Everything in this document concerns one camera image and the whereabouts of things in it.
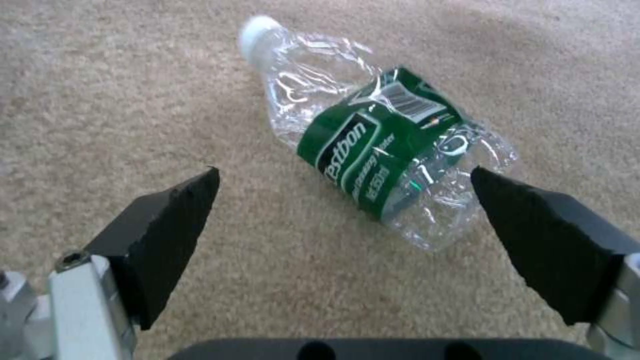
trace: metal bracket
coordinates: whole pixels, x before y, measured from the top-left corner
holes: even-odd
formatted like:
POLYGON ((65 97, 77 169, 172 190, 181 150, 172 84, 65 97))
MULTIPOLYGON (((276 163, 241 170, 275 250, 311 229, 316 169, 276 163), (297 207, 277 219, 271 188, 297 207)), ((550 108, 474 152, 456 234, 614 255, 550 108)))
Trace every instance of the metal bracket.
POLYGON ((625 257, 615 289, 589 328, 587 341, 612 359, 640 359, 640 253, 625 257))

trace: clear plastic bottle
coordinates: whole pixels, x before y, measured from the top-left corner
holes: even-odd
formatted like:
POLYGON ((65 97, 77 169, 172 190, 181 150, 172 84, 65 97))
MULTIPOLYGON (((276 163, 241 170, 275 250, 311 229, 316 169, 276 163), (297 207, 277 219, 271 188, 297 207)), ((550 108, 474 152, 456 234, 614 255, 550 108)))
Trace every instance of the clear plastic bottle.
MULTIPOLYGON (((244 58, 262 74, 274 133, 299 154, 300 142, 319 115, 347 96, 351 96, 349 104, 357 103, 353 100, 355 93, 386 76, 370 64, 368 47, 345 38, 290 31, 270 17, 251 18, 240 33, 239 45, 244 58)), ((388 99, 380 95, 379 84, 373 89, 365 101, 381 106, 391 100, 390 95, 388 99)), ((397 109, 403 106, 413 106, 405 104, 395 104, 394 108, 386 103, 386 109, 399 112, 397 109)), ((512 146, 500 136, 470 121, 459 108, 454 109, 464 121, 446 127, 422 151, 403 162, 403 170, 394 178, 376 216, 423 249, 441 249, 471 228, 480 208, 470 182, 473 168, 480 165, 504 173, 517 159, 512 146)), ((405 141, 399 136, 393 140, 405 141)), ((369 152, 387 161, 396 156, 385 152, 380 144, 369 152)), ((373 175, 360 173, 363 177, 373 175)))

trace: barcode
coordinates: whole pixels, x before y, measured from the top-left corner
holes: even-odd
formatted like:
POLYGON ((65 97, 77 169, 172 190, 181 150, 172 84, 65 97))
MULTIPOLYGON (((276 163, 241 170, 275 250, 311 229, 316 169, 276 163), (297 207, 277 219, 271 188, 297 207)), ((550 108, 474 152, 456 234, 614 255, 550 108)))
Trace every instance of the barcode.
POLYGON ((380 93, 372 97, 416 124, 427 116, 446 109, 438 102, 414 95, 398 82, 383 87, 380 93))

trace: hole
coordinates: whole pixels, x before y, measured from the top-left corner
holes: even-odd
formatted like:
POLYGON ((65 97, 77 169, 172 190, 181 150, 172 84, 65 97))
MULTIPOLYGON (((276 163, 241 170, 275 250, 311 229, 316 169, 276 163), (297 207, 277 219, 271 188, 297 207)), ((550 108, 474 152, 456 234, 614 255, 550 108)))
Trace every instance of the hole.
POLYGON ((335 352, 321 341, 312 341, 300 349, 298 360, 335 360, 335 352))
POLYGON ((482 360, 478 351, 461 341, 447 345, 444 349, 444 358, 445 360, 482 360))
POLYGON ((62 259, 62 262, 64 262, 64 264, 72 264, 75 263, 76 261, 80 261, 82 259, 82 254, 80 254, 79 252, 73 252, 67 256, 65 256, 64 259, 62 259))

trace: beige carpet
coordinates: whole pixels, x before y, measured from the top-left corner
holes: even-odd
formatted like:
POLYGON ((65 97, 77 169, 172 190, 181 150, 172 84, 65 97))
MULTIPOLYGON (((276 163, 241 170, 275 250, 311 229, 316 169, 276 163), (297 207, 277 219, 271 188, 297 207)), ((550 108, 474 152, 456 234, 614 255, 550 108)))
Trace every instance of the beige carpet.
POLYGON ((636 0, 3 0, 1 266, 44 291, 56 257, 133 198, 215 165, 218 200, 140 359, 236 336, 581 341, 485 220, 426 254, 275 139, 236 49, 256 13, 408 65, 509 138, 526 181, 640 237, 636 0))

